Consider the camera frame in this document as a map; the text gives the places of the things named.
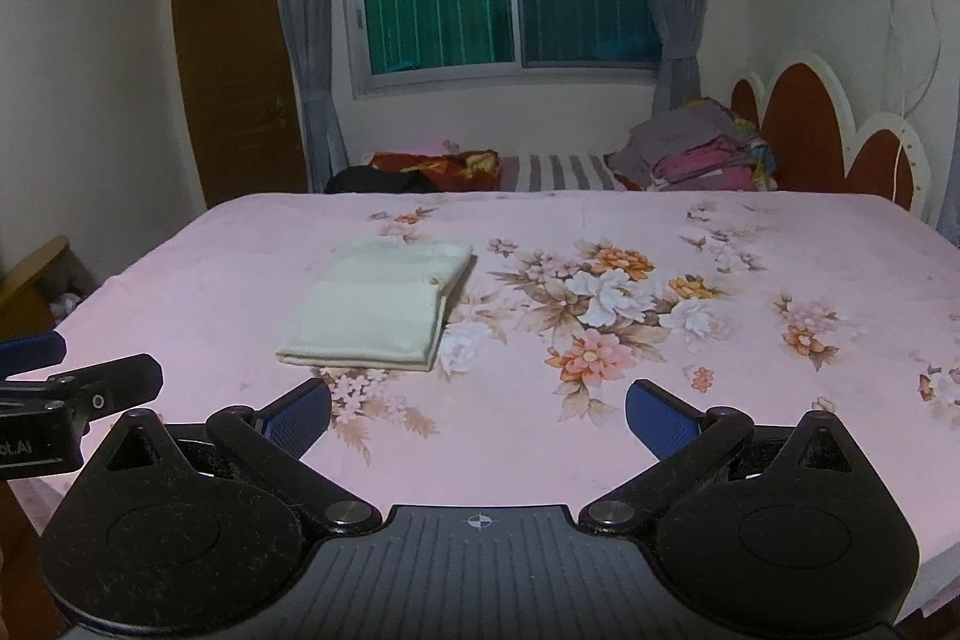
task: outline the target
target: gray and white striped fabric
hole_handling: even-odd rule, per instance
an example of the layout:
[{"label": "gray and white striped fabric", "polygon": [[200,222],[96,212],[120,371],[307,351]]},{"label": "gray and white striped fabric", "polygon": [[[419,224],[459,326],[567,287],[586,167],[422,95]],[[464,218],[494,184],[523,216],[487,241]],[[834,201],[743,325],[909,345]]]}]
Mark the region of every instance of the gray and white striped fabric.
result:
[{"label": "gray and white striped fabric", "polygon": [[500,159],[501,191],[624,191],[599,155],[512,155]]}]

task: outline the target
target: folded towel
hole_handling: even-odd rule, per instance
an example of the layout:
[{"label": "folded towel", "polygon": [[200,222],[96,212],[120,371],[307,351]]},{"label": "folded towel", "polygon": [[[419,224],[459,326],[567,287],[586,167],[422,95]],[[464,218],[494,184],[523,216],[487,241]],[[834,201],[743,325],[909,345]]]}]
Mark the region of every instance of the folded towel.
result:
[{"label": "folded towel", "polygon": [[470,256],[472,247],[456,242],[341,248],[306,296],[277,359],[428,371],[448,298]]}]

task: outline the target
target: brown wooden door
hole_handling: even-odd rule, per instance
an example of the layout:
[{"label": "brown wooden door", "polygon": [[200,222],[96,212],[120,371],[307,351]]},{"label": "brown wooden door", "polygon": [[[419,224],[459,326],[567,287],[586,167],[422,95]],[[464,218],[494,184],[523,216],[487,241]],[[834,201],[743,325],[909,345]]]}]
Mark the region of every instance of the brown wooden door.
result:
[{"label": "brown wooden door", "polygon": [[277,0],[172,0],[176,60],[206,205],[305,193]]}]

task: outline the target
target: white window frame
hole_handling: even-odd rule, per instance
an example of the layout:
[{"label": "white window frame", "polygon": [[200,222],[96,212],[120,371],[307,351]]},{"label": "white window frame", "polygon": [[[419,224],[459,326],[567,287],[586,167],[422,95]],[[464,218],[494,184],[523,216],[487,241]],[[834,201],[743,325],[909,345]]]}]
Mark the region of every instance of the white window frame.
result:
[{"label": "white window frame", "polygon": [[507,63],[470,64],[467,66],[444,66],[418,68],[413,71],[398,71],[389,74],[373,74],[367,37],[367,6],[365,0],[344,0],[347,24],[347,49],[350,59],[350,82],[354,97],[370,92],[407,92],[404,89],[419,86],[420,89],[449,87],[445,83],[469,80],[470,84],[512,84],[530,82],[604,83],[628,82],[653,84],[656,80],[656,63],[579,63],[551,66],[523,66],[523,39],[521,28],[520,0],[510,0],[512,34],[514,35],[514,60]]}]

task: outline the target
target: pink flower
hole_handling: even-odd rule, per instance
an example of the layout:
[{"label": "pink flower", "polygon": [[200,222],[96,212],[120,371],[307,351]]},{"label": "pink flower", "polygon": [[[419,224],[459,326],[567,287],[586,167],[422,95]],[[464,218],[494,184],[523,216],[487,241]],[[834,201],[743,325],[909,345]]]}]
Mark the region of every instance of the pink flower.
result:
[{"label": "pink flower", "polygon": [[565,383],[584,383],[599,386],[605,380],[622,380],[624,370],[637,362],[631,350],[621,345],[613,333],[600,333],[587,329],[582,338],[575,336],[573,345],[563,354],[549,348],[547,365],[560,370],[560,379]]}]

